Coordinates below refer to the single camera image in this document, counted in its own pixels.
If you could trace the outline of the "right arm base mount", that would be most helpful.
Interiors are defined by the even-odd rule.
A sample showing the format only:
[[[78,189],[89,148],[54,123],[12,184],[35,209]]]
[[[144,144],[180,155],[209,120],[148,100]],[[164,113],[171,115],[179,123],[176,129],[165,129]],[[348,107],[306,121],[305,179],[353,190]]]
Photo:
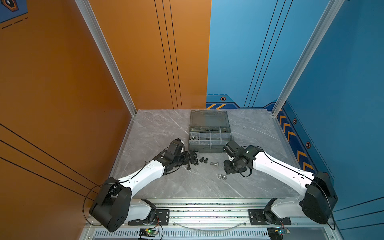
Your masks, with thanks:
[[[252,226],[261,225],[291,225],[291,219],[289,217],[280,219],[272,212],[272,204],[277,198],[272,198],[264,209],[249,209],[249,220]]]

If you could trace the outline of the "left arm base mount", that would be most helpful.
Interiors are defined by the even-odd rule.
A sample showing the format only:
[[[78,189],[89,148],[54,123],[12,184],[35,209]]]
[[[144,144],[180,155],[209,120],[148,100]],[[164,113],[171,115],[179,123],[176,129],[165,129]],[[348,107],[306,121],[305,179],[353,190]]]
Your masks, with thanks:
[[[129,226],[167,226],[170,220],[169,209],[159,209],[147,199],[133,199],[130,204],[126,223]]]

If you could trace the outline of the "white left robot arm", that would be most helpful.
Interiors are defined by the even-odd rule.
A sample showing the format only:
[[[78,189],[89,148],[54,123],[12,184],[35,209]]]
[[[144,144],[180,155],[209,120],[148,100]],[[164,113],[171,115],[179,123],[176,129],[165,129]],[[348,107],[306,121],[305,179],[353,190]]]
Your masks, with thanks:
[[[110,233],[130,221],[139,220],[157,225],[157,207],[147,199],[133,200],[133,197],[153,181],[197,161],[197,154],[185,150],[184,142],[175,139],[138,171],[120,179],[108,178],[100,185],[101,189],[89,213]]]

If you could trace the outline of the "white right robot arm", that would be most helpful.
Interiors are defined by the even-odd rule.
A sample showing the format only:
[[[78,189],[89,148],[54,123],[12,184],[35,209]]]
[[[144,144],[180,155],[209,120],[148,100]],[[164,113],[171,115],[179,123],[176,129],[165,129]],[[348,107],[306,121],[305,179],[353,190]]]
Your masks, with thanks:
[[[272,198],[262,216],[266,223],[275,225],[290,217],[307,217],[325,225],[333,220],[333,209],[338,196],[330,176],[300,170],[267,154],[259,146],[241,147],[235,141],[228,142],[223,151],[229,156],[224,162],[226,174],[243,175],[246,170],[263,172],[288,185],[298,195],[292,198]]]

